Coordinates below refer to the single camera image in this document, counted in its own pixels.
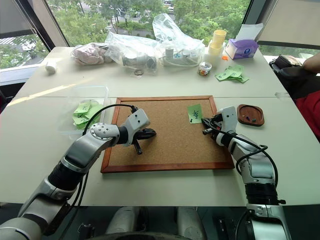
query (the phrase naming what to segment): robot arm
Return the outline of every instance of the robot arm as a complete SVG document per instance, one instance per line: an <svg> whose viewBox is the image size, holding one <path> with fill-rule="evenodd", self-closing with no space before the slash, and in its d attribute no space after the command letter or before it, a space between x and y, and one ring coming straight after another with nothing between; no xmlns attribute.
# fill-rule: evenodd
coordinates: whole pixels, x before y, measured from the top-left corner
<svg viewBox="0 0 320 240"><path fill-rule="evenodd" d="M101 151L116 144L133 144L141 154L137 140L152 137L156 132L144 129L150 122L143 109L132 112L122 126L95 123L77 139L21 207L18 217L0 225L0 239L40 240L43 234L53 234L69 212L67 201Z"/></svg>
<svg viewBox="0 0 320 240"><path fill-rule="evenodd" d="M238 162L248 200L248 237L250 240L291 240L283 207L279 205L285 201L278 200L273 160L252 140L236 134L237 121L234 106L223 108L214 117L202 119L207 127L203 134L212 133L216 143L227 147Z"/></svg>

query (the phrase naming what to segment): table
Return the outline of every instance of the table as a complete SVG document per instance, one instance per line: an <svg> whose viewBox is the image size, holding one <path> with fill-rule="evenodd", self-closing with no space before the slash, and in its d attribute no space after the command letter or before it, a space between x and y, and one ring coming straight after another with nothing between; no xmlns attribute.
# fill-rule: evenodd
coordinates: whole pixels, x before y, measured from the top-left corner
<svg viewBox="0 0 320 240"><path fill-rule="evenodd" d="M120 71L119 69L124 70L121 67L113 66L110 71ZM87 68L79 71L83 71L83 75L91 72L92 76L97 76L95 72L100 73L102 69L93 67L93 69ZM109 70L105 68L103 71L108 73ZM73 139L68 135L61 134L57 130L59 124L57 116L63 113L68 93L71 91L68 92L68 88L65 88L61 91L51 92L48 94L50 96L46 94L32 96L36 92L39 93L39 91L63 84L63 80L58 78L59 75L60 77L62 75L60 70L56 75L44 76L41 79L39 78L40 74L42 74L41 70L37 70L31 77L32 81L26 83L28 85L21 89L19 96L16 96L11 105L0 114L0 159L2 162L0 202L23 203L41 180L49 174L73 142ZM52 77L55 80L52 80L49 86L46 87L42 84L41 81L48 83L47 78ZM109 104L115 102L114 97L117 97L117 94L121 94L120 84L129 81L129 79L132 82L139 82L144 81L144 76L141 79L128 76L127 79L118 81L118 87L116 87L116 82L109 82L111 84L111 86L108 85L109 95L112 97L109 99ZM254 82L255 79L258 78L251 79L239 86L245 87L247 84L252 86L254 83L252 85L249 83ZM273 91L284 92L281 86L276 87L277 79L274 74L270 72L264 76L264 79L269 79L268 83L274 82L274 84L270 84L271 87L268 84L265 86L265 92L269 94L268 97L265 95L255 97L250 94L251 91L246 91L245 88L243 91L246 91L248 96L239 97L245 95L243 91L228 91L225 88L231 86L230 83L215 82L213 78L198 79L194 77L193 80L196 83L192 83L190 79L188 81L190 81L190 85L198 86L198 89L195 89L197 95L214 95L214 89L209 93L210 90L204 87L209 84L209 81L214 82L221 91L229 92L231 97L221 97L222 93L218 97L214 97L218 109L239 104L261 107L265 116L265 124L262 127L253 127L239 123L236 128L237 132L259 144L269 146L268 153L274 159L279 171L277 191L280 199L285 199L289 205L319 204L320 191L317 191L318 169L320 167L319 143L292 100L288 97L275 97L270 90L273 88ZM150 77L149 80L153 81L150 85L157 85L153 78ZM165 81L162 85L157 85L158 89L151 91L153 95L150 92L148 94L154 96L158 93L163 94L160 96L165 96L165 89L177 84L174 81L174 79ZM176 96L196 95L191 94L193 92L189 87L182 85L180 88L177 90ZM173 95L175 91L168 89L168 92ZM121 97L142 97L135 88L131 92L124 90L122 94ZM110 123L111 117L112 109L109 109L104 121ZM83 205L244 206L246 204L245 187L235 169L101 174L102 158L103 154L91 168Z"/></svg>
<svg viewBox="0 0 320 240"><path fill-rule="evenodd" d="M274 97L275 93L286 92L282 84L266 64L257 50L253 58L236 61L221 61L212 70L210 77L197 74L196 67L158 67L155 75L145 73L141 79L132 70L119 67L116 63L96 66L76 65L70 57L71 47L55 47L44 60L57 62L57 73L48 75L45 67L39 67L24 84L17 97L70 96L72 88L78 86L104 85L109 88L109 97L169 97L213 95L214 97ZM221 84L212 75L221 73L229 65L244 66L243 74L248 82L226 81ZM93 92L92 97L102 97Z"/></svg>

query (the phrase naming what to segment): clear plastic bag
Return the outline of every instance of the clear plastic bag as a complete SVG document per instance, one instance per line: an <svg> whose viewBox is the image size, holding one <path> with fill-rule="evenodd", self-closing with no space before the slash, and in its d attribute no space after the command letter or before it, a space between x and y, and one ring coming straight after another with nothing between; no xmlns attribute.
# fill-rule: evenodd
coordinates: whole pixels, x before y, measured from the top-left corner
<svg viewBox="0 0 320 240"><path fill-rule="evenodd" d="M106 55L108 45L100 42L91 42L77 45L71 52L71 57L80 65L99 65L111 63L113 60Z"/></svg>
<svg viewBox="0 0 320 240"><path fill-rule="evenodd" d="M109 32L105 43L109 46L106 54L116 63L135 70L157 70L155 40Z"/></svg>
<svg viewBox="0 0 320 240"><path fill-rule="evenodd" d="M168 14L157 15L152 26L159 43L156 47L158 62L164 66L195 67L203 60L203 40L184 34Z"/></svg>

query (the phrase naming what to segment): purple tissue box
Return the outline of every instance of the purple tissue box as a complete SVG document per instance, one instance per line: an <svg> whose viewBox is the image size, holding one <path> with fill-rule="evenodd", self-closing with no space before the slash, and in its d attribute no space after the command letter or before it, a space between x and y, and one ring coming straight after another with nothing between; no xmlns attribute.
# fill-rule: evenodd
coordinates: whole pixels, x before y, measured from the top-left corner
<svg viewBox="0 0 320 240"><path fill-rule="evenodd" d="M235 39L229 39L225 52L231 59L252 58L258 47L255 40L244 39L236 41Z"/></svg>

